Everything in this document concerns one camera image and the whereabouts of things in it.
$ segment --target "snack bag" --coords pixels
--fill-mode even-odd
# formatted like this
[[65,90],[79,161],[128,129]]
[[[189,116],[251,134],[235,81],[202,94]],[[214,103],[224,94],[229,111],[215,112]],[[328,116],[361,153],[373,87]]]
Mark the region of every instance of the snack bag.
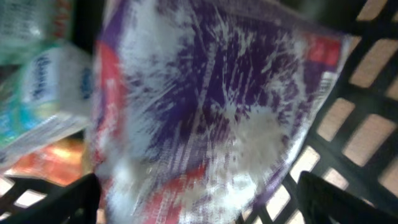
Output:
[[264,204],[349,38],[276,2],[113,3],[90,134],[108,223],[231,223]]
[[83,175],[83,141],[62,139],[43,149],[23,156],[7,175],[26,175],[68,185]]
[[66,42],[48,44],[0,84],[0,168],[88,124],[90,56]]
[[0,1],[0,65],[21,64],[46,40],[70,39],[74,0]]

